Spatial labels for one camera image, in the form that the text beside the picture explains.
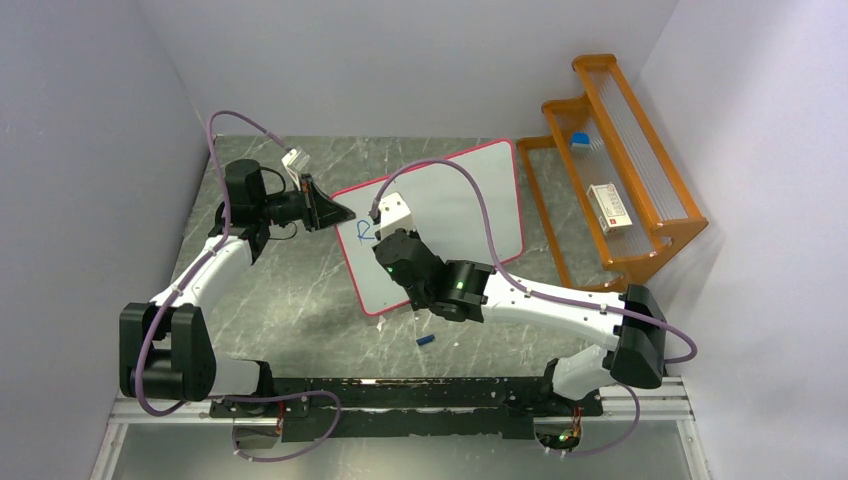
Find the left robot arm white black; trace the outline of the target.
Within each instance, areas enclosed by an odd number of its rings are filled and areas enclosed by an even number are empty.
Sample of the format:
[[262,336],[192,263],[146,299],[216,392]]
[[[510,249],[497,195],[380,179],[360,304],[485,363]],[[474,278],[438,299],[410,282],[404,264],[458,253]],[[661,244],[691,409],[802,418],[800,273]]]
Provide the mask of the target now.
[[148,302],[129,303],[119,317],[119,384],[133,397],[137,378],[146,399],[181,402],[214,396],[235,397],[249,414],[273,409],[277,388],[267,363],[236,360],[215,353],[206,327],[210,314],[231,284],[259,258],[273,225],[300,222],[308,231],[334,227],[355,218],[302,173],[295,189],[269,193],[264,167],[253,159],[225,166],[229,201],[201,253],[166,290]]

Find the blue eraser on rack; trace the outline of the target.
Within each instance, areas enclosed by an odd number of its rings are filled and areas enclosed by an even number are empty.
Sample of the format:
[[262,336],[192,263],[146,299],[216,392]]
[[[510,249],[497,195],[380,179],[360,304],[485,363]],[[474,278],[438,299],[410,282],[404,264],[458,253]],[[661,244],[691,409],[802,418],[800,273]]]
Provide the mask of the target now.
[[569,140],[569,149],[575,154],[584,154],[592,150],[590,136],[586,132],[576,131]]

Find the orange wooden tiered rack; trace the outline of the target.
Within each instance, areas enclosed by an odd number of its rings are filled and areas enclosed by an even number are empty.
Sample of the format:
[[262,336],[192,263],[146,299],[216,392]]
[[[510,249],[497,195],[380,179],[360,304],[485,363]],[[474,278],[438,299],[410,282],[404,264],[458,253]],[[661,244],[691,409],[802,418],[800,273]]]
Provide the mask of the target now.
[[[517,140],[536,209],[559,280],[572,287],[569,269],[543,197],[549,180],[535,172],[530,154],[552,153],[564,167],[588,232],[610,280],[591,284],[591,291],[622,291],[644,284],[708,225],[649,117],[611,53],[576,57],[572,68],[580,95],[545,102],[541,110],[549,126],[546,136]],[[572,153],[569,140],[586,132],[592,150]],[[590,185],[612,183],[633,225],[604,235],[587,198]]]

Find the white red small box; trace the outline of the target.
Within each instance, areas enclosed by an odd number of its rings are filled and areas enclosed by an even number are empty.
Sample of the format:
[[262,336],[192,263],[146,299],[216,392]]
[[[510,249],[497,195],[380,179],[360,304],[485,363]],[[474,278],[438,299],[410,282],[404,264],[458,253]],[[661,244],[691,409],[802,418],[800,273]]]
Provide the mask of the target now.
[[633,225],[614,184],[590,185],[587,198],[604,235]]

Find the blue marker cap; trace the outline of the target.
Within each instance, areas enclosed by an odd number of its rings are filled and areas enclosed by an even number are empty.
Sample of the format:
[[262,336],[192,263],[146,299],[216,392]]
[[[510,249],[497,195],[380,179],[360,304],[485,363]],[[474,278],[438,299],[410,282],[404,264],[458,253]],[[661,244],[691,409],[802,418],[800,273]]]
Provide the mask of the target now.
[[430,334],[430,335],[418,338],[416,340],[416,344],[418,346],[423,346],[423,345],[427,345],[427,344],[433,342],[434,340],[435,340],[435,336],[433,334]]

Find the pink framed whiteboard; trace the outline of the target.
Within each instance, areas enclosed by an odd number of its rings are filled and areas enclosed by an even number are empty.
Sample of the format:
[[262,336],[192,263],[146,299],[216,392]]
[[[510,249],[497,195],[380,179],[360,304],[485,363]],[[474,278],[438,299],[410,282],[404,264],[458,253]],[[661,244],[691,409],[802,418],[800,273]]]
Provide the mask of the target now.
[[[419,166],[396,178],[386,192],[401,195],[424,242],[444,260],[491,261],[480,200],[487,207],[499,260],[506,263],[520,257],[525,239],[513,142],[498,139],[453,154],[450,159],[473,179],[467,181],[458,171],[440,164]],[[337,226],[336,234],[362,311],[372,317],[408,302],[403,289],[379,266],[372,251],[376,228],[369,210],[383,184],[383,178],[378,177],[332,196],[356,215]]]

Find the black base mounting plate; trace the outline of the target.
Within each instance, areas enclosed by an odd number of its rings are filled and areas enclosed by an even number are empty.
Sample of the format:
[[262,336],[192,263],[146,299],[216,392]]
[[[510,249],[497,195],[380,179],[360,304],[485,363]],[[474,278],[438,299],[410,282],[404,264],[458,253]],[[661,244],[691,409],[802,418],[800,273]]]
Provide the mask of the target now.
[[215,419],[239,426],[282,424],[281,441],[333,438],[498,435],[533,440],[534,421],[575,414],[599,417],[601,396],[580,400],[556,395],[543,377],[448,377],[411,379],[277,378],[280,402],[212,403]]

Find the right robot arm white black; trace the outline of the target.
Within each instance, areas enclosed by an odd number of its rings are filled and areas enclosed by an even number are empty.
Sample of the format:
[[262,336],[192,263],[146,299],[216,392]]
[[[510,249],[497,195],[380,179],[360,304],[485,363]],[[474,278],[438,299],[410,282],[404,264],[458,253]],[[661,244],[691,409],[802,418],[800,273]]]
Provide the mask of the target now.
[[413,309],[453,322],[511,322],[564,331],[589,347],[552,363],[539,391],[550,413],[615,382],[656,389],[664,374],[664,331],[637,319],[657,310],[650,292],[632,285],[624,294],[591,293],[507,278],[493,266],[444,261],[415,232],[399,229],[373,248],[376,261],[403,288]]

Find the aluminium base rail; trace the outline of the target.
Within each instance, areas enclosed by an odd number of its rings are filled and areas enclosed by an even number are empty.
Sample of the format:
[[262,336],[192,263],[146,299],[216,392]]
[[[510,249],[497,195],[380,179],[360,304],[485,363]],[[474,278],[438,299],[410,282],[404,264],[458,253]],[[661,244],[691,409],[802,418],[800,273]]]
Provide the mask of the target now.
[[[518,399],[517,385],[519,378],[499,379],[492,388],[485,388],[481,394],[473,396],[476,402],[463,406],[448,405],[414,406],[403,404],[390,406],[382,401],[372,406],[357,406],[344,386],[337,394],[342,403],[342,412],[364,413],[367,415],[388,414],[391,412],[435,415],[439,413],[472,414],[489,413],[505,406],[504,402]],[[135,399],[119,397],[115,400],[108,422],[110,424],[230,424],[248,427],[274,426],[277,418],[285,422],[306,419],[319,413],[335,411],[335,404],[327,405],[324,397],[317,400],[307,400],[300,396],[295,400],[284,401],[281,407],[273,407],[269,413],[253,415],[240,410],[238,406],[226,406],[223,401],[206,400],[189,402],[176,412],[165,416],[153,416],[147,413]],[[635,388],[632,393],[622,386],[602,387],[598,391],[581,400],[582,418],[589,421],[593,418],[609,421],[627,421],[633,419],[636,413],[642,421],[654,420],[686,420],[693,417],[690,401],[683,381],[679,377],[667,377],[662,385],[653,390]]]

